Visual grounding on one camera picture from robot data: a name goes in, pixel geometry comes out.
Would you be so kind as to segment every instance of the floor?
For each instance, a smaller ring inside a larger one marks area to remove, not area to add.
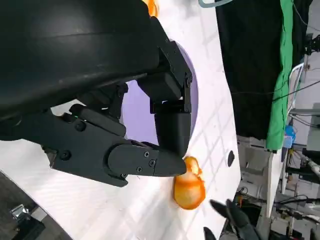
[[[27,209],[37,206],[19,187],[0,173],[0,240],[11,240],[16,235],[17,223],[10,210],[20,204]],[[50,216],[46,216],[42,222],[45,230],[36,240],[71,240]]]

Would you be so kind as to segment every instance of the wall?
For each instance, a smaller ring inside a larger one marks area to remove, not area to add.
[[[308,24],[320,30],[320,0],[313,0],[309,9]],[[320,34],[319,31],[311,29],[310,27],[308,27],[307,33],[313,33],[314,37]],[[308,64],[310,65],[310,70],[306,73],[306,79],[304,83],[301,83],[301,88],[320,80],[320,53],[314,52],[309,57]],[[312,108],[314,103],[320,103],[320,83],[297,92],[296,94],[295,108]],[[310,116],[302,118],[307,122],[310,122],[311,120]],[[299,144],[307,144],[309,127],[299,123],[298,121],[294,121],[294,126],[297,129],[295,142]]]

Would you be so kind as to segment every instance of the robotic hand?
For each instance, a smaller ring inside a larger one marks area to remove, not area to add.
[[[37,143],[51,168],[118,187],[186,172],[192,74],[143,1],[7,1],[0,26],[0,140]],[[150,97],[159,146],[125,139],[131,80]],[[52,114],[74,99],[83,105]]]
[[[250,224],[248,216],[238,208],[234,202],[229,199],[226,201],[226,205],[223,205],[214,200],[210,200],[210,204],[214,210],[216,210],[221,216],[228,219],[234,226],[236,235],[240,240],[262,240],[262,237],[254,226]],[[212,231],[204,227],[205,240],[216,240],[216,237]]]

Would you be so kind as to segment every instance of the black hole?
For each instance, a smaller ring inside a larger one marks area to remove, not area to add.
[[[233,151],[230,151],[229,152],[229,156],[228,156],[228,167],[230,168],[232,163],[234,162],[235,160],[235,155],[234,155],[234,152]]]

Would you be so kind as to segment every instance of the blue object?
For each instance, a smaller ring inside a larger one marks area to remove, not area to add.
[[[285,126],[283,147],[290,149],[296,140],[296,132],[291,125]]]

